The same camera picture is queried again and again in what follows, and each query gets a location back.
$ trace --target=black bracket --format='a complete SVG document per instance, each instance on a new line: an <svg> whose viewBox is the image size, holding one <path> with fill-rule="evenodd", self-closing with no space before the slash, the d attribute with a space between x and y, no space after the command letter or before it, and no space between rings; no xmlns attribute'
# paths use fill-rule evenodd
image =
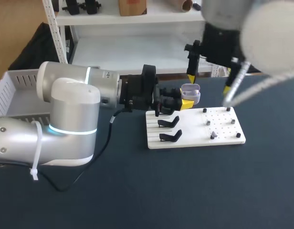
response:
<svg viewBox="0 0 294 229"><path fill-rule="evenodd" d="M179 130L175 136L160 134L161 142L177 142L182 136L182 130Z"/></svg>
<svg viewBox="0 0 294 229"><path fill-rule="evenodd" d="M162 127L167 127L167 128L174 128L179 121L180 121L179 116L176 116L174 121L172 121L172 122L168 122L165 120L158 120L157 124L159 127L162 126Z"/></svg>

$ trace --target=dark table mat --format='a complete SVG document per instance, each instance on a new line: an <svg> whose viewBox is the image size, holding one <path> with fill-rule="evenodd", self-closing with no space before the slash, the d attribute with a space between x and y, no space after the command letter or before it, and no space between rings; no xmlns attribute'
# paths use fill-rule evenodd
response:
<svg viewBox="0 0 294 229"><path fill-rule="evenodd" d="M199 79L198 107L221 106L224 81ZM145 112L121 114L106 152L67 193L0 168L0 229L293 229L294 80L235 111L244 145L164 150L148 150ZM100 112L96 152L112 113ZM66 185L80 168L42 170Z"/></svg>

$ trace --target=white cable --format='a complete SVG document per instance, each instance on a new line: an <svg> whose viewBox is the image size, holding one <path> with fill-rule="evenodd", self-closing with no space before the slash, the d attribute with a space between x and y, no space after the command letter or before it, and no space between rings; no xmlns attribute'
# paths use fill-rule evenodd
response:
<svg viewBox="0 0 294 229"><path fill-rule="evenodd" d="M274 85L277 85L279 83L288 81L294 79L294 72L286 73L284 75L279 76L271 76L270 78L267 78L263 80L260 83L257 83L253 85L252 87L248 88L246 91L240 93L238 96L236 96L232 101L229 103L226 103L224 106L236 106L243 101L246 101L256 95L257 93L266 90Z"/></svg>
<svg viewBox="0 0 294 229"><path fill-rule="evenodd" d="M229 92L227 93L227 95L224 97L223 99L223 106L231 106L229 105L235 95L235 93L237 92L239 86L241 85L248 69L250 68L251 63L249 61L245 61L242 64L241 69L239 70L235 80L233 81L232 85L231 85L231 89L229 90Z"/></svg>
<svg viewBox="0 0 294 229"><path fill-rule="evenodd" d="M36 124L37 132L38 132L37 147L36 147L36 152L34 154L33 165L32 165L32 168L31 168L31 175L33 177L33 180L38 180L37 166L38 166L38 163L39 163L41 147L42 147L42 137L43 137L42 126L41 126L40 122L38 122L38 121L32 121L31 124Z"/></svg>

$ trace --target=white plastic crate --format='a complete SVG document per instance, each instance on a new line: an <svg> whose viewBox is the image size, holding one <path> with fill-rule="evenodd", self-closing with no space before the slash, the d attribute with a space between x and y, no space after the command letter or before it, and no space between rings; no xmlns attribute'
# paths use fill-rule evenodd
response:
<svg viewBox="0 0 294 229"><path fill-rule="evenodd" d="M50 104L36 92L38 70L7 71L0 80L0 116L49 122Z"/></svg>

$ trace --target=white pegboard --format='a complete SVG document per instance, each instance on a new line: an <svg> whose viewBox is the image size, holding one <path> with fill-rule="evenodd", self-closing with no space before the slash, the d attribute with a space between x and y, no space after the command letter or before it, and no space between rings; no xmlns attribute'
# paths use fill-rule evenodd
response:
<svg viewBox="0 0 294 229"><path fill-rule="evenodd" d="M176 116L179 116L180 121L174 128L158 126L158 120L172 122ZM149 149L236 145L246 142L232 107L230 111L227 111L226 107L207 108L206 113L203 113L203 108L189 109L159 117L155 117L154 111L147 111L146 126ZM177 142L160 141L159 134L175 135L178 130L182 130L182 136ZM212 140L210 136L213 131L218 137ZM236 137L237 133L241 134L240 138Z"/></svg>

